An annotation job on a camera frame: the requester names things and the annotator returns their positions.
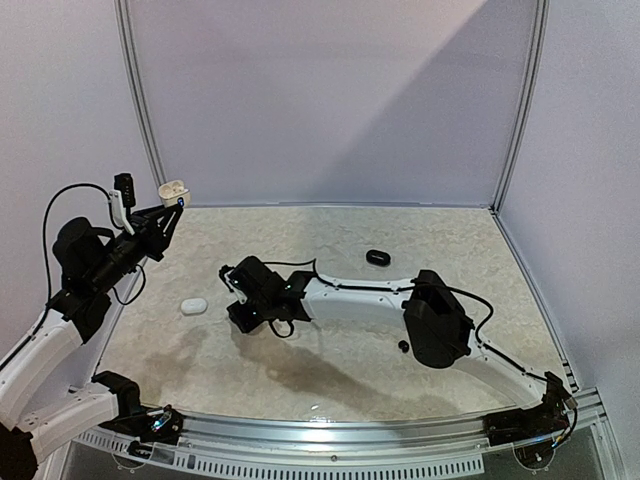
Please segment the white oval charging case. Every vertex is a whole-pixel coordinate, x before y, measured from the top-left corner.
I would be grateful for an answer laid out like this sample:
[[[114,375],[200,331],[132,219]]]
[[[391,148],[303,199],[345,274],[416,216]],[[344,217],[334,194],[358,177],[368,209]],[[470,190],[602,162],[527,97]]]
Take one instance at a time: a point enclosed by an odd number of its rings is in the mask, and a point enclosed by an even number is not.
[[[208,302],[204,298],[187,298],[180,304],[180,311],[185,316],[201,315],[206,312]]]

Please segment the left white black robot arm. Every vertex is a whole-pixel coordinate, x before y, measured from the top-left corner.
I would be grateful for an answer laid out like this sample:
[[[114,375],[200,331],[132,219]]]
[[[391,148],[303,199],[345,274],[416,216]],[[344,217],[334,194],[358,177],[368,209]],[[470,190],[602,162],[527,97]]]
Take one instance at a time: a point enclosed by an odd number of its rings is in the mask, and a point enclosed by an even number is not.
[[[182,212],[179,204],[133,212],[120,234],[85,217],[62,227],[52,248],[61,288],[1,363],[2,478],[33,478],[55,450],[98,425],[142,443],[178,443],[183,415],[171,406],[143,406],[139,386],[111,371],[45,408],[28,412],[26,406],[53,370],[101,329],[116,284],[143,259],[162,259]]]

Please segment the black oval charging case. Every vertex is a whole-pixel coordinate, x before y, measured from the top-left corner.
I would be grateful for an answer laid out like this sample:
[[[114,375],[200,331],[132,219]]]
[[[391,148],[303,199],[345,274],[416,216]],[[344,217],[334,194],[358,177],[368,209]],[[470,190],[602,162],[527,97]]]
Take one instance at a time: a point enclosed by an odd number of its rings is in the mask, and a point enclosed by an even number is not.
[[[390,254],[377,249],[368,250],[365,259],[368,263],[379,267],[388,267],[391,264]]]

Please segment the black earbud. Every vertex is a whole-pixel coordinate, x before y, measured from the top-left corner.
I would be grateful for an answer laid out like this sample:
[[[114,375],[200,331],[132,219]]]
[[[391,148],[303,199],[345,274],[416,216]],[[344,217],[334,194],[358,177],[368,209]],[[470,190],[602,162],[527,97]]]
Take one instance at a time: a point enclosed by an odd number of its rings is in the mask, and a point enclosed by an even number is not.
[[[400,349],[400,351],[401,351],[401,352],[403,352],[403,353],[407,353],[407,352],[409,351],[409,349],[410,349],[410,346],[409,346],[409,343],[408,343],[408,342],[406,342],[406,341],[404,341],[404,340],[401,340],[401,341],[398,343],[398,348]]]

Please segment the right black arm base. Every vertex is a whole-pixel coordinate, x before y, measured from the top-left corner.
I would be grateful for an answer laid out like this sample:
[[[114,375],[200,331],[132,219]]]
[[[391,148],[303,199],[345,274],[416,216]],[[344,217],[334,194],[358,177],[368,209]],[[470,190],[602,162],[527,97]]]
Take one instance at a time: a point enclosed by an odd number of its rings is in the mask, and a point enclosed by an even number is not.
[[[487,414],[483,431],[491,446],[546,438],[569,426],[569,418],[560,401],[540,403],[531,408],[514,408]]]

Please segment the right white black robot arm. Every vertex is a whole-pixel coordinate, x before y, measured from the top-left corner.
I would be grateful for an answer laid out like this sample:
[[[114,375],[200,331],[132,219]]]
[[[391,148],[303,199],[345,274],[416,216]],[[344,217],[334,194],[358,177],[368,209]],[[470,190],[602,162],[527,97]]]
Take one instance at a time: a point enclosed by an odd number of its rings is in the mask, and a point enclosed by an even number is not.
[[[552,372],[535,373],[481,339],[479,325],[458,301],[462,290],[433,270],[391,281],[347,280],[296,269],[288,278],[270,262],[248,256],[223,266],[219,277],[236,301],[230,320],[248,334],[263,323],[342,320],[404,326],[409,350],[421,365],[453,368],[501,391],[522,409],[517,427],[537,436],[556,417],[554,405],[571,407],[570,393]]]

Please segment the small white charging case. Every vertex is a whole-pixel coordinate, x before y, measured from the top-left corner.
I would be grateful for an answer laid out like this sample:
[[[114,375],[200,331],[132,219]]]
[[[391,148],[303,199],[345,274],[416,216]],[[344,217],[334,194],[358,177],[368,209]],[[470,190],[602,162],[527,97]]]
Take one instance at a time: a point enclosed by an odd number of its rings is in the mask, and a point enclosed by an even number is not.
[[[191,203],[191,192],[182,180],[173,180],[160,185],[158,196],[164,207],[180,205],[186,208]]]

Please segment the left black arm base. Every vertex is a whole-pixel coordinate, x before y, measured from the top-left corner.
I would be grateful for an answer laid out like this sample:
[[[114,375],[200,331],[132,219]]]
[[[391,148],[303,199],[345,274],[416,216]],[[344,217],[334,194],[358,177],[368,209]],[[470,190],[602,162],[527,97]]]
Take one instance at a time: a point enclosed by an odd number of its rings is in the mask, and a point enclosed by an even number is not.
[[[181,437],[185,416],[171,405],[160,409],[143,407],[132,415],[119,416],[100,424],[100,427],[137,438],[141,443],[177,445]]]

